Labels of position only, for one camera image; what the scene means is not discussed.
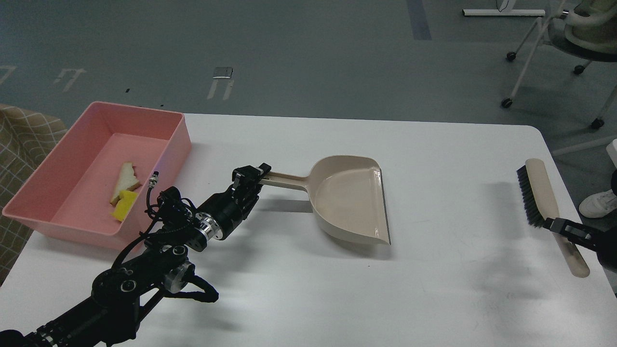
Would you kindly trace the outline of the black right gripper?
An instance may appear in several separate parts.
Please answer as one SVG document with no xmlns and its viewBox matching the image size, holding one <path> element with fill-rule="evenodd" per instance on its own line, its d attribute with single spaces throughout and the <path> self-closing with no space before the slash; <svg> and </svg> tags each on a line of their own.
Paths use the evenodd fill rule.
<svg viewBox="0 0 617 347">
<path fill-rule="evenodd" d="M 565 237 L 573 244 L 595 251 L 600 264 L 608 270 L 617 269 L 617 231 L 597 231 L 572 220 L 547 218 L 543 228 Z"/>
</svg>

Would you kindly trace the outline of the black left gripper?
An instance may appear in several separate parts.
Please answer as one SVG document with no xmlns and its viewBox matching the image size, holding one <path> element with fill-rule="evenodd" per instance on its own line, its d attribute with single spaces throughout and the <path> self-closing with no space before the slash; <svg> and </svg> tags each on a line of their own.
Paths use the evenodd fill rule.
<svg viewBox="0 0 617 347">
<path fill-rule="evenodd" d="M 213 194 L 198 207 L 199 213 L 208 215 L 218 225 L 214 239 L 227 239 L 247 219 L 259 200 L 261 187 L 268 180 L 270 171 L 271 166 L 266 163 L 258 167 L 236 168 L 232 173 L 232 185 Z"/>
</svg>

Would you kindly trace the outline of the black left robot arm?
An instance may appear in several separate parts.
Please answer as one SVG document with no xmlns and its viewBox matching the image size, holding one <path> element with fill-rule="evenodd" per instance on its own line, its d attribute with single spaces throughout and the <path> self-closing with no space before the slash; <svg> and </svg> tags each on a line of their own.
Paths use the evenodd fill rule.
<svg viewBox="0 0 617 347">
<path fill-rule="evenodd" d="M 146 204 L 150 226 L 97 275 L 91 295 L 34 332 L 3 330 L 3 347 L 110 347 L 136 338 L 144 318 L 164 298 L 213 303 L 219 294 L 195 273 L 190 250 L 226 239 L 253 210 L 271 166 L 234 169 L 232 184 L 196 207 L 176 187 Z"/>
</svg>

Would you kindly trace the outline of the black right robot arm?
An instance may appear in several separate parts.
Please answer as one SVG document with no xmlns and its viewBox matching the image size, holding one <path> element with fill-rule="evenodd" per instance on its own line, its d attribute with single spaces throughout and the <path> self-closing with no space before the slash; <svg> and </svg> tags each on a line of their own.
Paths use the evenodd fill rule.
<svg viewBox="0 0 617 347">
<path fill-rule="evenodd" d="M 617 210 L 617 172 L 610 177 L 610 188 L 606 191 L 589 195 L 578 206 L 582 217 L 600 220 L 612 216 L 616 218 Z M 613 277 L 617 272 L 617 227 L 613 224 L 606 230 L 575 223 L 572 220 L 555 218 L 546 219 L 545 226 L 553 233 L 565 237 L 577 246 L 595 252 L 596 257 Z"/>
</svg>

